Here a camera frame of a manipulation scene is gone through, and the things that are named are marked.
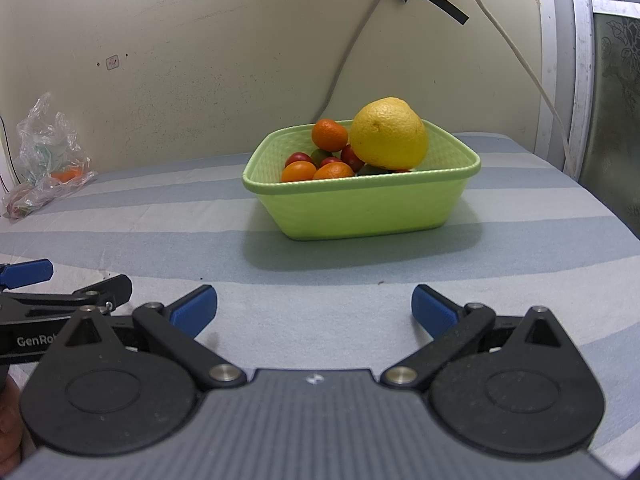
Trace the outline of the person left hand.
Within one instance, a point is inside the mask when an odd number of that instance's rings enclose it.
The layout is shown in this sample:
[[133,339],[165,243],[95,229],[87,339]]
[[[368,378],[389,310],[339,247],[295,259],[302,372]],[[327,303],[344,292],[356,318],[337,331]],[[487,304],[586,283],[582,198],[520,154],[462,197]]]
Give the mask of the person left hand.
[[0,398],[0,474],[5,476],[20,463],[22,458],[23,422],[20,414],[21,390],[11,376]]

